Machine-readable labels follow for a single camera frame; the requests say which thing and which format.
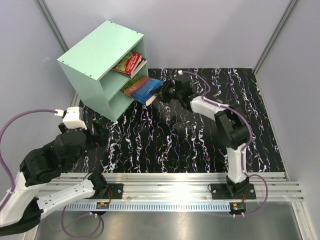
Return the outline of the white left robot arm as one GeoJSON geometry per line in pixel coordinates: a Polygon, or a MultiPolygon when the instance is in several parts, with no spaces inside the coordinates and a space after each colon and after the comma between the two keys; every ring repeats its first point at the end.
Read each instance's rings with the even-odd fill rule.
{"type": "Polygon", "coordinates": [[[30,151],[20,164],[14,188],[0,205],[1,236],[27,232],[68,204],[107,195],[108,183],[97,171],[73,186],[40,195],[53,180],[68,173],[89,150],[101,144],[101,139],[85,126],[68,128],[62,123],[59,128],[61,133],[53,141],[30,151]]]}

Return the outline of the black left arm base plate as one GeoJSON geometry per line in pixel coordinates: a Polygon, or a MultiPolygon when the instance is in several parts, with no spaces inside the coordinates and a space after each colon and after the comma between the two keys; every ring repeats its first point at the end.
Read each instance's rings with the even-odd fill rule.
{"type": "Polygon", "coordinates": [[[122,183],[109,183],[106,193],[101,199],[109,199],[109,193],[112,200],[121,200],[124,193],[124,184],[122,183]]]}

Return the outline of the red paperback book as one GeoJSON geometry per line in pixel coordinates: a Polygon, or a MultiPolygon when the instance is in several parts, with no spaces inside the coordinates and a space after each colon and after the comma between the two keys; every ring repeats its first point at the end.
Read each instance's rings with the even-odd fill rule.
{"type": "Polygon", "coordinates": [[[142,55],[140,53],[130,51],[112,68],[112,70],[128,76],[132,75],[141,60],[142,55]]]}

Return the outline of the purple treehouse book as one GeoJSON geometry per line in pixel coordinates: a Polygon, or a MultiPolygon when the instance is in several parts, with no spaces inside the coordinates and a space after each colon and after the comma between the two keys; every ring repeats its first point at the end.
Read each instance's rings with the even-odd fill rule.
{"type": "Polygon", "coordinates": [[[132,86],[133,84],[135,84],[139,79],[140,79],[140,77],[134,76],[133,78],[131,78],[129,81],[127,81],[127,82],[125,83],[125,85],[121,88],[121,91],[124,92],[125,89],[127,89],[127,88],[129,88],[130,86],[132,86]]]}

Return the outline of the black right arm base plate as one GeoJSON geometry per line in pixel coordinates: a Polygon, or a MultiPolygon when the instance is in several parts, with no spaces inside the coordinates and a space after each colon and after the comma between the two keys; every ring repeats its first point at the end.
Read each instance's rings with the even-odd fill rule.
{"type": "Polygon", "coordinates": [[[230,183],[212,183],[209,185],[213,200],[256,200],[256,191],[253,184],[249,183],[237,191],[230,183]]]}

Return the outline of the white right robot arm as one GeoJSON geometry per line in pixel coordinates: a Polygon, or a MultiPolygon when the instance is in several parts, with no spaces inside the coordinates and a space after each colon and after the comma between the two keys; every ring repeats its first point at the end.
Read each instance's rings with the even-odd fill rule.
{"type": "Polygon", "coordinates": [[[177,100],[182,108],[215,121],[219,140],[227,150],[228,172],[222,187],[211,185],[212,197],[225,199],[229,196],[242,201],[255,199],[255,191],[245,167],[247,146],[252,133],[241,107],[237,104],[221,104],[193,92],[190,79],[185,74],[177,75],[174,81],[165,81],[151,94],[164,103],[177,100]]]}

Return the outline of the blue paperback book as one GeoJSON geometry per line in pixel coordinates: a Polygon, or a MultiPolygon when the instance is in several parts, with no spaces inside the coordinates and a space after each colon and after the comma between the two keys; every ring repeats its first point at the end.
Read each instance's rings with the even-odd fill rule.
{"type": "Polygon", "coordinates": [[[162,86],[164,81],[151,78],[148,76],[141,76],[139,80],[124,90],[124,94],[136,102],[144,106],[149,106],[156,99],[155,95],[150,94],[150,91],[162,86]]]}

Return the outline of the black paperback book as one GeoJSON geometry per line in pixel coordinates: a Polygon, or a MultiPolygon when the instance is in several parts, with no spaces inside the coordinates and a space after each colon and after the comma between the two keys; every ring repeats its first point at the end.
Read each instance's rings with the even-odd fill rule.
{"type": "Polygon", "coordinates": [[[130,74],[130,78],[132,79],[142,68],[143,66],[147,63],[146,58],[142,58],[141,61],[138,63],[137,67],[134,69],[134,71],[130,74]]]}

